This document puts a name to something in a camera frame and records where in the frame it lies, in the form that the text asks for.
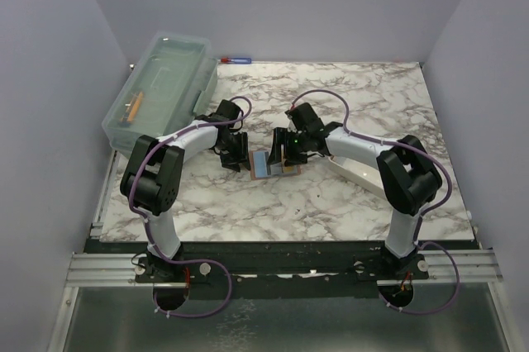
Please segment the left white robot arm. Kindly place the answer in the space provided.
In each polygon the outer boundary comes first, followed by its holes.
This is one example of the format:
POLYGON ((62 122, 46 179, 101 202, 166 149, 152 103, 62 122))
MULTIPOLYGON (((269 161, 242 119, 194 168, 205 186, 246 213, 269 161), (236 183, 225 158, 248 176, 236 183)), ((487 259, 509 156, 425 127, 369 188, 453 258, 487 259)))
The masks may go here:
POLYGON ((250 110, 243 110, 232 98, 176 132, 161 137, 143 135, 136 140, 120 191, 131 211, 143 218, 148 251, 159 257, 155 272, 164 281, 173 282, 183 272, 183 261, 175 256, 181 242, 171 214, 183 166, 195 155, 210 150, 224 169, 249 170, 248 136, 241 131, 249 115, 250 110))

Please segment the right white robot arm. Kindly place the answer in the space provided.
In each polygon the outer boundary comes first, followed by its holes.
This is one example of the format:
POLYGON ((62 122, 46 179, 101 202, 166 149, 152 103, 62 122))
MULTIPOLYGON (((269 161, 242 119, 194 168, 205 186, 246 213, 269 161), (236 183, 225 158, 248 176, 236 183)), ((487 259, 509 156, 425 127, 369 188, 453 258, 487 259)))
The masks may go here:
POLYGON ((382 273, 401 278, 410 269, 420 215, 442 186, 434 159, 413 135, 382 140, 350 131, 340 122, 325 124, 312 106, 302 103, 286 111, 289 127, 276 127, 268 165, 306 164, 310 155, 352 159, 379 172, 384 195, 393 208, 380 261, 382 273))

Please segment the gold credit card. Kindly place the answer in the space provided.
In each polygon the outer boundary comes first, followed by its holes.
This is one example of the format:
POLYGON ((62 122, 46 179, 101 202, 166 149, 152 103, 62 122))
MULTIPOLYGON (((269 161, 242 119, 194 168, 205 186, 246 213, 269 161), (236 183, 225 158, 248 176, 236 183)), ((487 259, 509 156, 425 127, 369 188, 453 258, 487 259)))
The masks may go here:
POLYGON ((281 164, 267 165, 267 169, 272 177, 290 177, 299 174, 300 171, 298 166, 286 167, 284 165, 284 156, 281 164))

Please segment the tan leather card holder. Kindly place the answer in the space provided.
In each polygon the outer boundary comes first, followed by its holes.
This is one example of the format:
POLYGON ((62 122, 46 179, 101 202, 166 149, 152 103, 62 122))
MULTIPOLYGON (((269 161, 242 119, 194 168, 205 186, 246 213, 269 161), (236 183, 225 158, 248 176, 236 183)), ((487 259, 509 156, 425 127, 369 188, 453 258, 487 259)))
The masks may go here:
POLYGON ((250 177, 253 181, 270 178, 293 177, 301 174, 299 166, 287 167, 283 162, 268 164, 269 152, 254 150, 250 152, 250 177))

